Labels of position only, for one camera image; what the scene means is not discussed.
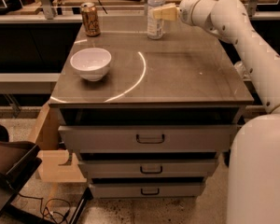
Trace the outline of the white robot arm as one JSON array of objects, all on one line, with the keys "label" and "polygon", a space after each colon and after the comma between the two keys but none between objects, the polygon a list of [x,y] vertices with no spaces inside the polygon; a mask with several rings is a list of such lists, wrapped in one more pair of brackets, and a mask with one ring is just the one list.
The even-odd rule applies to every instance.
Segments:
[{"label": "white robot arm", "polygon": [[280,55],[240,0],[182,0],[149,14],[197,26],[234,46],[261,105],[231,145],[226,224],[280,224]]}]

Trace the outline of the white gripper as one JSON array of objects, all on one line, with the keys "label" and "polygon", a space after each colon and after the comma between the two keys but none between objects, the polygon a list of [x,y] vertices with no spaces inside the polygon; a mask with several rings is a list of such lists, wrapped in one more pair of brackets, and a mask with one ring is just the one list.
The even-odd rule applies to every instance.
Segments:
[{"label": "white gripper", "polygon": [[[182,0],[179,5],[179,17],[190,26],[210,26],[211,11],[215,0]],[[166,4],[152,9],[152,16],[157,20],[176,21],[178,7],[175,3]]]}]

